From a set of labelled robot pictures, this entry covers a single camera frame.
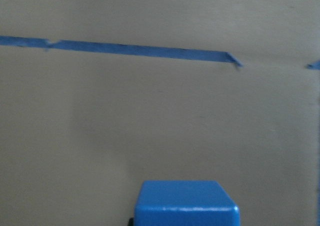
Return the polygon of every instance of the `painter's tape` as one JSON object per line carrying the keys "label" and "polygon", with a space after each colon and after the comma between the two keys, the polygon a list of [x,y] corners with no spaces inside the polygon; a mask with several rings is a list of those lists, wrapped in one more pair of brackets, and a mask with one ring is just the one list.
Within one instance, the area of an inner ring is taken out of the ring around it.
{"label": "painter's tape", "polygon": [[308,64],[307,68],[310,70],[320,70],[320,60]]}
{"label": "painter's tape", "polygon": [[214,61],[233,63],[237,67],[243,66],[243,64],[239,60],[237,60],[234,56],[231,55],[231,53],[223,51],[183,49],[173,47],[139,46],[71,40],[60,40],[58,42],[51,43],[49,42],[49,40],[43,38],[25,38],[12,36],[0,36],[0,45],[85,51],[120,55],[161,57],[184,60]]}

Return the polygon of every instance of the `blue box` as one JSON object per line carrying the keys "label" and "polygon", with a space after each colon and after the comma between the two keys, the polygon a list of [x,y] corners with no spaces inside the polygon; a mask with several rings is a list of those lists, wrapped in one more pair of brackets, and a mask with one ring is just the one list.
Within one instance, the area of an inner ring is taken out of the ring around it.
{"label": "blue box", "polygon": [[134,226],[239,226],[238,206],[215,181],[145,181]]}

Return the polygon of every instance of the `blue cube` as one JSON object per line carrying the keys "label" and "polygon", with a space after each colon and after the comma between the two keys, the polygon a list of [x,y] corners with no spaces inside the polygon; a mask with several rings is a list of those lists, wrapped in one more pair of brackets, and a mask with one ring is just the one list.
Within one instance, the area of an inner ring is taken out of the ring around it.
{"label": "blue cube", "polygon": [[238,206],[215,181],[145,181],[134,226],[239,226]]}

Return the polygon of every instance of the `gray floor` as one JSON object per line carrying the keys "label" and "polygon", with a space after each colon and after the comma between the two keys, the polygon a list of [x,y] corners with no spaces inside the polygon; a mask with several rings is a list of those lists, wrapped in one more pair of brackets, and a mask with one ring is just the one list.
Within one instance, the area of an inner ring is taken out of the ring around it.
{"label": "gray floor", "polygon": [[217,180],[242,225],[316,224],[320,0],[0,0],[0,35],[244,64],[0,47],[0,224],[124,226],[143,180]]}

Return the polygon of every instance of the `top face of blue block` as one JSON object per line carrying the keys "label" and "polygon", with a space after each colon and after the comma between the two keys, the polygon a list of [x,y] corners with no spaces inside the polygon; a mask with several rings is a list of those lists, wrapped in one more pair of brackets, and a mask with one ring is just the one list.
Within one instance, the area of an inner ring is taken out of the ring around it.
{"label": "top face of blue block", "polygon": [[136,209],[237,211],[237,205],[215,181],[145,181]]}

